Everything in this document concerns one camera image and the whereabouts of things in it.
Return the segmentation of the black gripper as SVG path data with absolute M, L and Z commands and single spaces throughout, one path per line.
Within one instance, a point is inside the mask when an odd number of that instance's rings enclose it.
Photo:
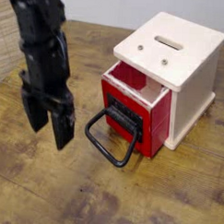
M 67 86 L 70 65 L 66 36 L 58 31 L 44 41 L 22 39 L 19 48 L 28 65 L 19 75 L 29 123 L 37 133 L 48 123 L 47 112 L 51 112 L 54 140 L 62 150 L 75 132 L 74 98 Z

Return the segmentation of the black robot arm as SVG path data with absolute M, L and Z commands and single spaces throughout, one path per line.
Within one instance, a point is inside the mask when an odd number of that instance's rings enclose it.
M 9 0 L 18 20 L 19 48 L 27 69 L 20 71 L 21 97 L 32 129 L 53 124 L 59 149 L 74 137 L 75 106 L 67 79 L 70 77 L 62 0 Z

